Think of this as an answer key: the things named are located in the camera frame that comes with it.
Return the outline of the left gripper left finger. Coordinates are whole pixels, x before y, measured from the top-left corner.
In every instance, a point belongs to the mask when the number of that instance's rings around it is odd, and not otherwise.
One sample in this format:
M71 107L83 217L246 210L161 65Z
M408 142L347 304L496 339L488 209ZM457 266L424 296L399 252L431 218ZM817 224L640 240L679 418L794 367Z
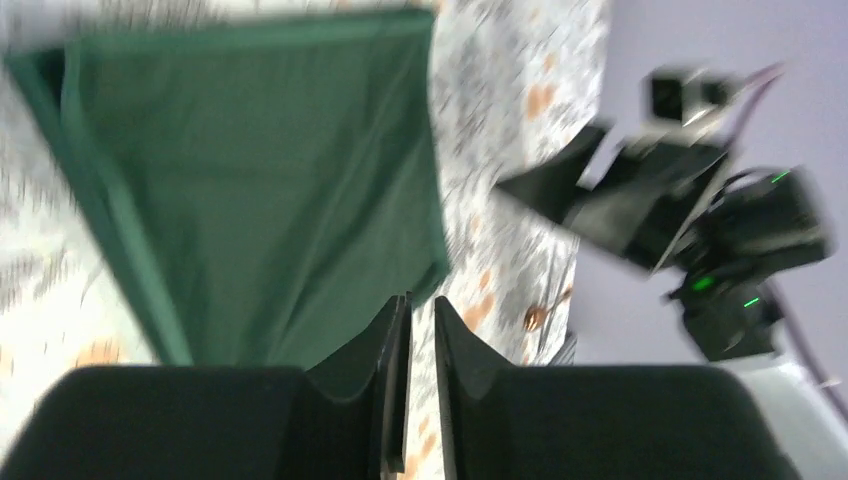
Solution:
M393 479L404 468L410 300L296 367L86 367L45 396L5 479Z

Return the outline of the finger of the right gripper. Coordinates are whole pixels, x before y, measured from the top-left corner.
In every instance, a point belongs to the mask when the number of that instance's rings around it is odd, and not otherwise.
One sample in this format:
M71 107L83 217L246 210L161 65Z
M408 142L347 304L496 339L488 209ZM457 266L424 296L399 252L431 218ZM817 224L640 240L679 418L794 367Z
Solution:
M562 225L571 206L587 192L577 183L608 132L607 124L587 123L556 154L529 170L499 180L494 190Z
M655 272L703 208L728 157L727 148L708 143L659 142L639 153L623 150L596 187L569 209L569 229Z

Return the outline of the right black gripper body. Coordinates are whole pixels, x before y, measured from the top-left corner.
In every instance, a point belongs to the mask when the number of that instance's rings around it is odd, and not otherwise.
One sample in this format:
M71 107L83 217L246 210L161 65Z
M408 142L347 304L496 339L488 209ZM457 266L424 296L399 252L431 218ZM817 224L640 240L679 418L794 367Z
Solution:
M804 169L756 167L716 179L661 269L759 279L831 254Z

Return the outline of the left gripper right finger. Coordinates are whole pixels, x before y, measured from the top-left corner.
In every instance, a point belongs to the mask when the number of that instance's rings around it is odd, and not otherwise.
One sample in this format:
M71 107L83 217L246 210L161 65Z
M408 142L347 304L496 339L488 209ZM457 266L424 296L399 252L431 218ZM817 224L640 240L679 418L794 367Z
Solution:
M794 479L752 396L709 366L517 366L434 302L449 479Z

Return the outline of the dark green cloth napkin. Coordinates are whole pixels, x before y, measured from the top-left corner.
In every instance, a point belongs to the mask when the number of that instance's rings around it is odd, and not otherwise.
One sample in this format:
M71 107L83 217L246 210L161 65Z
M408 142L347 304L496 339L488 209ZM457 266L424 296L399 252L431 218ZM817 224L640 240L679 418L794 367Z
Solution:
M450 266L423 9L7 58L158 359L309 368Z

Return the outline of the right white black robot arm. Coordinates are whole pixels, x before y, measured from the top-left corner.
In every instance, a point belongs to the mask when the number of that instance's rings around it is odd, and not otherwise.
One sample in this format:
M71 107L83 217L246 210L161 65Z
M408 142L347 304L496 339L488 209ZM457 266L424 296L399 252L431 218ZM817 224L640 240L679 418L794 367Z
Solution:
M733 173L726 143L628 142L593 186L579 180L607 135L589 124L546 162L497 189L647 274L682 271L667 294L711 362L775 351L786 316L772 275L830 256L833 237L799 168Z

